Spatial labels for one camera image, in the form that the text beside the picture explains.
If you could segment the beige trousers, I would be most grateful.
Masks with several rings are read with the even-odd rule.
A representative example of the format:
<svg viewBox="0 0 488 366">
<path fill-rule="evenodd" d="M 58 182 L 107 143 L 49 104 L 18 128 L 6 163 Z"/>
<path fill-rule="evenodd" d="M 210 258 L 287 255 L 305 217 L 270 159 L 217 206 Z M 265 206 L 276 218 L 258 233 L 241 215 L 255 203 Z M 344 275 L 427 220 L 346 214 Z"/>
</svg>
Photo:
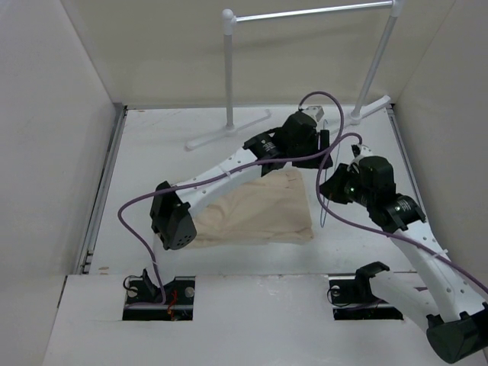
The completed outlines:
<svg viewBox="0 0 488 366">
<path fill-rule="evenodd" d="M 314 235 L 303 176 L 298 169 L 274 171 L 219 197 L 194 219 L 189 249 L 213 246 L 303 245 Z"/>
</svg>

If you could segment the light blue wire hanger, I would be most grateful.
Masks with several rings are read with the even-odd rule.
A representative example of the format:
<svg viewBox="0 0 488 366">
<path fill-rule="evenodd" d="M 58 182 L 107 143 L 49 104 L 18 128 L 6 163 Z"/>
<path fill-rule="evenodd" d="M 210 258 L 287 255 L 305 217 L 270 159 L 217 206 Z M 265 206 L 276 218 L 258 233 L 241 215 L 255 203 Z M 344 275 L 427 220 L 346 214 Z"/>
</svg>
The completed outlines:
<svg viewBox="0 0 488 366">
<path fill-rule="evenodd" d="M 330 130 L 329 121 L 326 118 L 323 118 L 323 129 Z M 324 169 L 324 180 L 326 180 L 329 177 L 328 171 L 329 171 L 328 169 Z M 322 205 L 324 205 L 325 207 L 329 207 L 329 200 L 324 196 L 322 196 L 321 198 L 322 198 Z M 319 216 L 319 224 L 321 228 L 325 227 L 327 217 L 328 217 L 328 212 L 323 207 L 321 207 L 320 216 Z"/>
</svg>

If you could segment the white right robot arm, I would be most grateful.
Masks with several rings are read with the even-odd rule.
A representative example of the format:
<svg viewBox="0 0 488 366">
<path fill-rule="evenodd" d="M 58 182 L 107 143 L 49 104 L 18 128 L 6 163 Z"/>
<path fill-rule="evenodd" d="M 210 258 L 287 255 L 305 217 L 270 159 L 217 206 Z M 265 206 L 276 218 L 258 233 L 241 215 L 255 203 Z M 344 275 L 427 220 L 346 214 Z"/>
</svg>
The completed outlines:
<svg viewBox="0 0 488 366">
<path fill-rule="evenodd" d="M 337 204 L 365 207 L 372 231 L 388 237 L 424 282 L 424 294 L 401 284 L 390 268 L 373 262 L 355 272 L 353 290 L 362 301 L 385 300 L 425 334 L 435 354 L 454 364 L 487 346 L 487 301 L 474 279 L 454 265 L 435 239 L 420 206 L 396 190 L 392 165 L 383 157 L 356 157 L 339 164 L 317 185 L 317 193 Z"/>
</svg>

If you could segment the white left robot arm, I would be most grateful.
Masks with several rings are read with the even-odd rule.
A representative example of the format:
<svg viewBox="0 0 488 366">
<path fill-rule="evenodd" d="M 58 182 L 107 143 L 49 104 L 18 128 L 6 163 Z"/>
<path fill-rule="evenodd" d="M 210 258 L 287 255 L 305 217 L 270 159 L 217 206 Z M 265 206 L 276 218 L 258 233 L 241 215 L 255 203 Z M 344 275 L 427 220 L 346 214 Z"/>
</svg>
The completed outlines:
<svg viewBox="0 0 488 366">
<path fill-rule="evenodd" d="M 141 201 L 151 200 L 152 232 L 159 237 L 165 250 L 183 249 L 197 235 L 194 218 L 218 198 L 287 164 L 317 169 L 329 148 L 328 131 L 317 127 L 322 118 L 320 107 L 298 108 L 282 126 L 245 141 L 234 154 L 213 168 L 176 185 L 164 181 L 155 191 L 135 197 L 120 207 L 118 220 L 149 253 L 154 278 L 146 283 L 144 292 L 153 303 L 165 303 L 170 298 L 171 285 L 162 279 L 154 250 L 124 219 L 124 211 Z"/>
</svg>

